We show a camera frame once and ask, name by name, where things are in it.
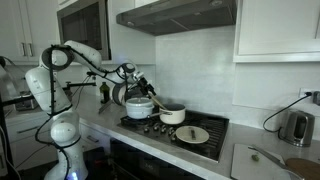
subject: cooking pot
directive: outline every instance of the cooking pot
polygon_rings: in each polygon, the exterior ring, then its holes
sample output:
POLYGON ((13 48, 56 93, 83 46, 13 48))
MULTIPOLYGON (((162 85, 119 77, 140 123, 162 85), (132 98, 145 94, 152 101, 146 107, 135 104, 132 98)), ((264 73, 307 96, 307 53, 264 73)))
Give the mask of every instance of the cooking pot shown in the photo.
POLYGON ((154 105, 148 98, 131 98, 126 102, 127 115, 133 119, 144 119, 152 114, 154 105))
POLYGON ((153 117, 160 115, 160 120, 165 124, 180 124, 186 116, 186 107, 182 104, 164 104, 167 110, 160 107, 159 113, 149 115, 153 117))

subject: gas stove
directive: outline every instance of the gas stove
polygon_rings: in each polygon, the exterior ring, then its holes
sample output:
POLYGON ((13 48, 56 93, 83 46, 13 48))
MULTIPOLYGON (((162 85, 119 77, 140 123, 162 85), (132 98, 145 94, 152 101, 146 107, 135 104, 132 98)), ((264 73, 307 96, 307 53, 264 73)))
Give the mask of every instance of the gas stove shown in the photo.
POLYGON ((215 162, 219 162, 228 124, 229 119, 221 116, 186 111, 185 120, 177 125, 164 124, 159 116, 139 120, 125 116, 121 118, 121 123, 118 124, 118 126, 161 143, 182 148, 215 162), (209 139, 200 144, 183 142, 175 135, 176 129, 181 126, 196 126, 202 128, 209 133, 209 139))

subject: kitchen counter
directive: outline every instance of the kitchen counter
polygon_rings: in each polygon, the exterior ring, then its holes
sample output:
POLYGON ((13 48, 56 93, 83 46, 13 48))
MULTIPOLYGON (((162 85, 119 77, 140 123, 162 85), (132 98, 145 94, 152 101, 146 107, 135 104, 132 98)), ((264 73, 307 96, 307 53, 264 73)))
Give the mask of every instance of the kitchen counter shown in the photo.
MULTIPOLYGON (((230 179, 234 144, 256 144, 257 146, 277 154, 284 160, 293 157, 308 159, 319 163, 320 142, 312 141, 311 147, 300 148, 290 145, 277 138, 277 134, 269 133, 262 129, 251 128, 243 125, 229 123, 224 147, 219 163, 201 157, 189 151, 171 147, 164 143, 154 141, 147 137, 123 129, 117 124, 120 118, 126 116, 125 107, 111 104, 104 112, 98 114, 101 107, 98 96, 82 94, 77 112, 81 123, 86 124, 98 131, 112 136, 124 143, 145 151, 155 157, 174 164, 186 171, 203 177, 204 179, 230 179)), ((8 119, 21 119, 31 115, 46 116, 41 110, 27 112, 12 112, 8 119)))

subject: wall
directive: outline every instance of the wall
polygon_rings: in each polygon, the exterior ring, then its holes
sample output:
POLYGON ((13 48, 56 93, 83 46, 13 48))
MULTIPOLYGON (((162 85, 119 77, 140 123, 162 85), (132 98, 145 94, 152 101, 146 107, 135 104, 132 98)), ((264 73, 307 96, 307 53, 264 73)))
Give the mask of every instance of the wall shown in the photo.
MULTIPOLYGON (((267 117, 298 99, 301 87, 320 89, 320 63, 233 63, 233 26, 156 40, 161 100, 223 115, 236 124, 262 129, 267 117)), ((316 116, 313 138, 320 140, 320 107, 303 100, 292 108, 316 116)), ((272 118, 267 128, 277 128, 285 115, 272 118)))

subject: power outlet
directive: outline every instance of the power outlet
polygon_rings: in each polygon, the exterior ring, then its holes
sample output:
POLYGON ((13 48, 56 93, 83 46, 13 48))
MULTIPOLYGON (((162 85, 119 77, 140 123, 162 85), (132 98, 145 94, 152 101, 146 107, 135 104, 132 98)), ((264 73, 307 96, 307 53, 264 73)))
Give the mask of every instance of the power outlet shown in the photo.
POLYGON ((299 91, 299 98, 302 98, 302 97, 305 97, 306 96, 306 92, 312 92, 312 94, 315 92, 315 91, 320 91, 319 89, 311 89, 311 88, 300 88, 300 91, 299 91))

